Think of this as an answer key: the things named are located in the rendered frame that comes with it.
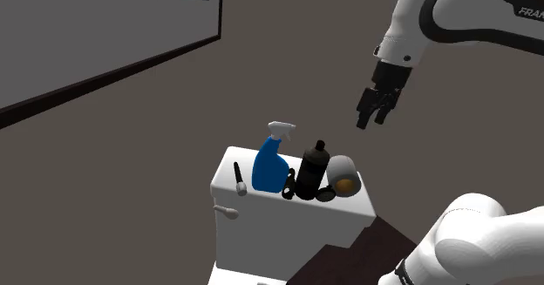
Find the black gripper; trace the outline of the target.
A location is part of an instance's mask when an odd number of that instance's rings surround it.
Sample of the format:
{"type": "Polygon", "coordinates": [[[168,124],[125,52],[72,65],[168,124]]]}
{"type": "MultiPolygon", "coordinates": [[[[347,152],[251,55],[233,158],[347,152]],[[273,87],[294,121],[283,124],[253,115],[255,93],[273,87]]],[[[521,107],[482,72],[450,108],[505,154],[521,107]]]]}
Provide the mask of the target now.
{"type": "Polygon", "coordinates": [[[372,88],[365,88],[358,102],[357,127],[365,129],[371,115],[377,110],[374,122],[382,125],[398,102],[400,94],[411,75],[412,68],[384,61],[377,62],[371,81],[372,88]]]}

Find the grey toilet paper roll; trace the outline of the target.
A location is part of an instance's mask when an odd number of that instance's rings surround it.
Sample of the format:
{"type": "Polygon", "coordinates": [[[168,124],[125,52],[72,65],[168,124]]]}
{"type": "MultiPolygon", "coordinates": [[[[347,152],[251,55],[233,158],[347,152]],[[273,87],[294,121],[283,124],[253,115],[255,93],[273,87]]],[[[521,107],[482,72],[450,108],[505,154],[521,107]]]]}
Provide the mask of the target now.
{"type": "Polygon", "coordinates": [[[339,197],[351,197],[361,190],[362,181],[353,160],[348,156],[333,156],[327,166],[326,175],[329,185],[339,197]]]}

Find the black bottle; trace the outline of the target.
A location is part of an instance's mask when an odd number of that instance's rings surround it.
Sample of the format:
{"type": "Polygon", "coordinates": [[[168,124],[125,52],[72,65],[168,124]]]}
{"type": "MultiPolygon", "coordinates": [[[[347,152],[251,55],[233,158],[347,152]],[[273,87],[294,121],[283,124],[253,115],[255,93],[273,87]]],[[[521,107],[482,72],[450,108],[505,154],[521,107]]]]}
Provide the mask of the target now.
{"type": "Polygon", "coordinates": [[[315,198],[329,161],[330,154],[325,150],[325,142],[321,139],[304,152],[296,177],[296,196],[298,198],[302,200],[315,198]]]}

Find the small round black container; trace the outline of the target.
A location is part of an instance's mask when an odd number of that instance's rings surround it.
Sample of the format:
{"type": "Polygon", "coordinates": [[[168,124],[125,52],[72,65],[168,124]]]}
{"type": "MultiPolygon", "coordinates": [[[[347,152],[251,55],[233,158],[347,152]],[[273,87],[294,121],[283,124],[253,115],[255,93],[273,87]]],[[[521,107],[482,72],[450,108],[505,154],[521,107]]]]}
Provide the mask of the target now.
{"type": "Polygon", "coordinates": [[[326,186],[318,189],[315,198],[320,202],[329,202],[334,200],[336,196],[337,193],[334,188],[332,186],[326,186]]]}

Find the small black curved object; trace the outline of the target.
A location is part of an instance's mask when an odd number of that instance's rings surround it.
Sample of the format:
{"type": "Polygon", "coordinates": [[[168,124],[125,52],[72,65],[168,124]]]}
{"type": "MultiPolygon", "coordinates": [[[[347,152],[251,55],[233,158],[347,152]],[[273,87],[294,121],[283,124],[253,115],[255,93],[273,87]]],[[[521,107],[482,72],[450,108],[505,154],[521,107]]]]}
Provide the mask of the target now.
{"type": "Polygon", "coordinates": [[[282,197],[286,200],[292,200],[296,193],[296,171],[293,168],[289,169],[287,179],[285,180],[282,197]]]}

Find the blue spray bottle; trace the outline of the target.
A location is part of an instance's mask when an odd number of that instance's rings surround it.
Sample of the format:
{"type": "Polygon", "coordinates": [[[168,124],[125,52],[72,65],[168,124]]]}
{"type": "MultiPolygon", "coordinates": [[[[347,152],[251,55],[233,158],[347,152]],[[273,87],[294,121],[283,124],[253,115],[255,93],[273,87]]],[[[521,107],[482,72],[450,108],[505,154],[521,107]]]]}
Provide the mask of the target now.
{"type": "Polygon", "coordinates": [[[256,191],[280,193],[289,175],[289,164],[278,154],[284,139],[290,140],[289,133],[296,125],[272,121],[268,123],[269,136],[255,156],[252,168],[252,187],[256,191]]]}

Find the black brush with grey head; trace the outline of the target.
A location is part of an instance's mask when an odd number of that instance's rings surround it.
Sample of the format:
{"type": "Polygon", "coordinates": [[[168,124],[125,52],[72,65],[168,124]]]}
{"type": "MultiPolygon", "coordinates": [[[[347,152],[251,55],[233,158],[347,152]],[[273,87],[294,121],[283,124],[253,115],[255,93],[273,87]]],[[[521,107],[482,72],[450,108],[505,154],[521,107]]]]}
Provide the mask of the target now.
{"type": "Polygon", "coordinates": [[[247,186],[245,182],[243,181],[243,178],[241,176],[241,169],[239,167],[239,164],[235,161],[234,164],[234,171],[235,171],[235,189],[239,196],[245,196],[248,192],[247,186]]]}

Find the white toilet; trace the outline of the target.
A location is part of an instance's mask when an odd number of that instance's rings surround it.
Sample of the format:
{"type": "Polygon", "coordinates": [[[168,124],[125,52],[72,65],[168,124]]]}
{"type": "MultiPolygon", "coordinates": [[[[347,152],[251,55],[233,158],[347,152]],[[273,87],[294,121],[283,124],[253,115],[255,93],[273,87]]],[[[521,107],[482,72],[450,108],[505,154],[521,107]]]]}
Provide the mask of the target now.
{"type": "Polygon", "coordinates": [[[254,190],[255,156],[253,149],[228,147],[211,181],[216,252],[207,285],[285,285],[323,246],[349,248],[376,217],[364,188],[329,202],[254,190]],[[235,189],[235,161],[245,196],[235,189]]]}

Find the dark framed wall picture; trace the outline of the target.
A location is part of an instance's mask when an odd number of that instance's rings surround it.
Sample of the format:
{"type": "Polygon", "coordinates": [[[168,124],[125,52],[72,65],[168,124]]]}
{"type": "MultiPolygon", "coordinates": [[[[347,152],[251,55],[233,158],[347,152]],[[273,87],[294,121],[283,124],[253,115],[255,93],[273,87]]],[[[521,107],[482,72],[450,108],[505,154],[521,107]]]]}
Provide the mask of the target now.
{"type": "Polygon", "coordinates": [[[221,37],[223,0],[0,0],[0,130],[221,37]]]}

